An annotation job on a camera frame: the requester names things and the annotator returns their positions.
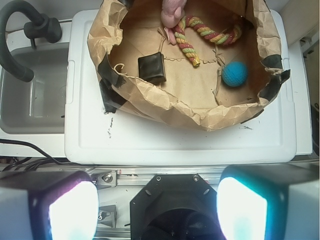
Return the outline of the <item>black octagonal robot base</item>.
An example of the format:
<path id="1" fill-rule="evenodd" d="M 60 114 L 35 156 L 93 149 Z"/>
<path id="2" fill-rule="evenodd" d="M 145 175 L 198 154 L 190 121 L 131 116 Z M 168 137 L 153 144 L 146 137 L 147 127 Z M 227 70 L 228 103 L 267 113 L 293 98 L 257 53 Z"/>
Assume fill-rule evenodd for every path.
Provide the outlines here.
<path id="1" fill-rule="evenodd" d="M 130 238 L 224 240 L 216 201 L 198 174 L 157 174 L 130 201 Z"/>

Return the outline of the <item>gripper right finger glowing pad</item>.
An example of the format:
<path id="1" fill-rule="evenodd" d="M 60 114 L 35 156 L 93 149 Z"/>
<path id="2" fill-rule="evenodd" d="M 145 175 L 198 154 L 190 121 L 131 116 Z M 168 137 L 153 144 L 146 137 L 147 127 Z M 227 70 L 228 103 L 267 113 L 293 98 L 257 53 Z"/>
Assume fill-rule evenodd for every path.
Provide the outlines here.
<path id="1" fill-rule="evenodd" d="M 318 240 L 319 165 L 229 165 L 221 174 L 216 206 L 228 240 Z"/>

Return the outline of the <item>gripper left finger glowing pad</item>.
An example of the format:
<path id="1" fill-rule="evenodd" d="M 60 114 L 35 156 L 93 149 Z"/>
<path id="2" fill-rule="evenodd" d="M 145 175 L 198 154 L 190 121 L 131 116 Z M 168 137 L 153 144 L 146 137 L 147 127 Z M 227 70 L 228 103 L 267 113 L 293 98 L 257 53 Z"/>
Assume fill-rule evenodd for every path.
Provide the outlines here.
<path id="1" fill-rule="evenodd" d="M 84 171 L 2 171 L 2 240 L 92 240 L 98 190 Z"/>

